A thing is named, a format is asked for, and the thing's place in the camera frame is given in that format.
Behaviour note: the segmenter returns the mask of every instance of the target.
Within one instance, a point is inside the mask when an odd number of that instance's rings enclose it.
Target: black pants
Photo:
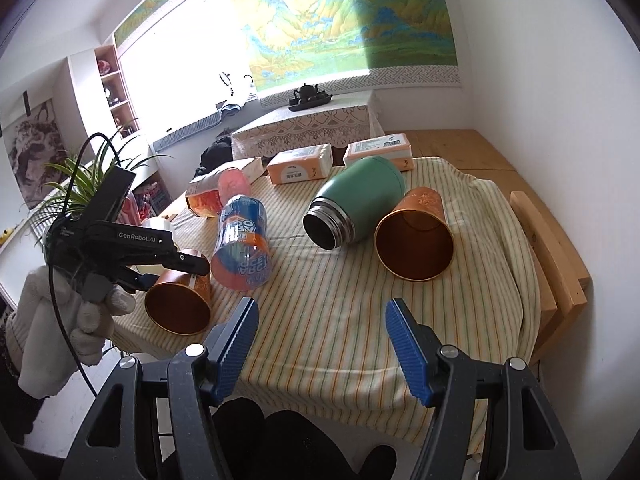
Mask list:
[[[249,399],[222,404],[213,415],[220,446],[234,480],[358,480],[340,449],[296,412],[264,418]],[[163,464],[179,479],[175,453]]]

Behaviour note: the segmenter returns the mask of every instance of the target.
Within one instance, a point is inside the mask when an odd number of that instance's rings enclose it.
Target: thermos mouth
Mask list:
[[[316,198],[309,206],[302,225],[317,246],[330,251],[355,238],[351,219],[333,200]]]

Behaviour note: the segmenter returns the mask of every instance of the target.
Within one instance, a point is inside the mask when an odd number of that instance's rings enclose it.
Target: silver screw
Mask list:
[[[509,359],[509,366],[514,370],[522,371],[527,367],[527,364],[519,357],[512,357]]]
[[[192,345],[187,346],[187,348],[184,349],[184,353],[187,354],[189,357],[196,357],[202,354],[203,352],[204,352],[204,346],[202,346],[200,343],[194,343]]]
[[[458,357],[458,354],[460,354],[460,350],[458,350],[455,346],[453,345],[444,345],[441,349],[440,349],[440,353],[444,356],[444,357],[448,357],[449,359],[453,359],[455,357]]]
[[[128,355],[120,359],[120,362],[118,364],[120,365],[120,368],[131,368],[134,364],[136,364],[136,358],[133,357],[133,355]]]

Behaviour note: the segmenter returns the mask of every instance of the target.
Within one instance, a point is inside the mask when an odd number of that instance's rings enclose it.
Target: white floor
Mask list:
[[[146,354],[137,357],[142,362],[153,360]],[[120,352],[108,352],[96,367],[87,368],[87,374],[96,389],[99,389],[113,367],[120,359]],[[62,391],[55,397],[45,400],[33,425],[33,431],[25,437],[25,446],[34,451],[64,457],[78,432],[78,428],[89,410],[93,395],[84,384],[82,377],[76,372]],[[265,416],[274,410],[262,406]],[[398,438],[356,426],[345,426],[339,422],[310,416],[309,419],[323,430],[340,447],[354,470],[362,465],[369,451],[378,444],[392,446],[398,455],[398,465],[394,480],[406,480],[411,476],[420,449]],[[171,433],[171,418],[167,399],[158,399],[159,433]],[[165,458],[174,450],[171,436],[160,438],[162,457]],[[463,480],[472,480],[478,471],[478,465],[467,461]]]

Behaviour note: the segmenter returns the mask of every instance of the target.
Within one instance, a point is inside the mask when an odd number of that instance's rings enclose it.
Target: bright window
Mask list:
[[[231,0],[183,1],[120,54],[120,65],[140,128],[154,137],[229,99],[221,72],[231,74],[236,95],[251,81]]]

